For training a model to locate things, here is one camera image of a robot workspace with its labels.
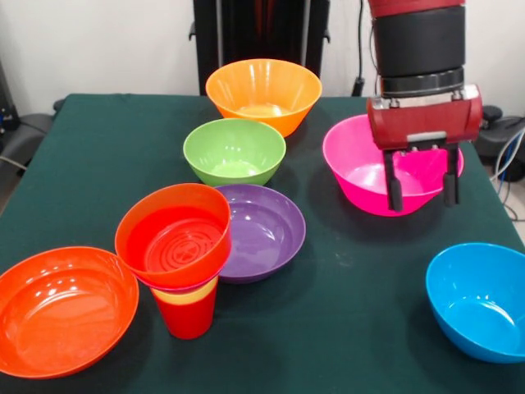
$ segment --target white wall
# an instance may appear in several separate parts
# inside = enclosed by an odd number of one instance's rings
[[[467,78],[485,103],[524,114],[525,2],[468,1]],[[363,25],[365,94],[375,70]],[[325,95],[349,95],[357,75],[358,0],[331,0]],[[0,0],[0,58],[21,113],[51,112],[73,92],[197,94],[191,0]]]

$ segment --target orange bowl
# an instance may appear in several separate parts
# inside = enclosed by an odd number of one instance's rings
[[[49,250],[0,277],[0,371],[58,378],[102,359],[130,326],[139,285],[120,259],[85,246]]]
[[[223,117],[261,121],[284,137],[297,129],[321,92],[321,81],[309,69],[275,59],[233,62],[206,82],[206,93]]]
[[[231,251],[230,206],[211,186],[182,183],[135,204],[116,229],[115,250],[147,286],[183,292],[218,275]]]

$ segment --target magenta bowl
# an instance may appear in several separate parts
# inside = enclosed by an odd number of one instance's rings
[[[388,207],[382,151],[372,138],[368,115],[351,117],[325,135],[322,152],[346,198],[365,212],[386,217],[413,213],[443,190],[447,152],[443,149],[394,154],[395,175],[401,183],[403,211]],[[463,173],[459,151],[459,174]]]

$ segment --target red cup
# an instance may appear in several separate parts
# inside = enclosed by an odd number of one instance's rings
[[[152,288],[168,331],[179,339],[195,339],[211,326],[218,277],[196,290],[168,293]]]
[[[230,206],[217,189],[160,189],[122,218],[115,249],[153,293],[168,331],[180,339],[212,325],[217,281],[231,251]]]

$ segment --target table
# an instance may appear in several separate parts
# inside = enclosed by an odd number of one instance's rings
[[[322,159],[336,122],[360,98],[322,98],[287,139],[269,186],[303,210],[308,234],[293,263],[249,286],[221,284],[211,330],[167,333],[140,289],[128,333],[93,367],[68,378],[0,376],[2,394],[444,393],[525,391],[525,367],[471,360],[441,334],[427,302],[431,258],[453,244],[523,250],[477,155],[463,144],[461,205],[441,197],[406,218],[352,206]],[[113,251],[127,209],[163,186],[197,181],[182,154],[188,133],[219,118],[205,97],[72,95],[0,218],[2,272],[42,250]]]

